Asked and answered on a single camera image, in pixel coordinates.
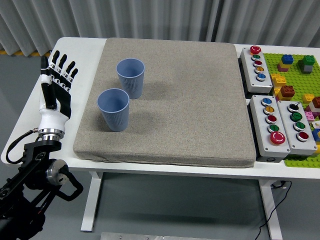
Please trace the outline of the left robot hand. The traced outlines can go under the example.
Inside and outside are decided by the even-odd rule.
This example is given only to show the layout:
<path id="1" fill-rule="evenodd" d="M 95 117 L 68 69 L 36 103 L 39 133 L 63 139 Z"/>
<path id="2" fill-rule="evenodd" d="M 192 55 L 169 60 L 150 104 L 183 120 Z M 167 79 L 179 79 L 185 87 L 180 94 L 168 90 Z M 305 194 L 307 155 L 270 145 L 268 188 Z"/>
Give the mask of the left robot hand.
<path id="1" fill-rule="evenodd" d="M 41 115 L 39 132 L 56 130 L 61 136 L 65 133 L 65 124 L 70 119 L 72 83 L 78 69 L 76 63 L 71 63 L 63 69 L 67 55 L 60 55 L 56 50 L 51 60 L 41 57 L 40 64 L 40 98 L 39 113 Z"/>

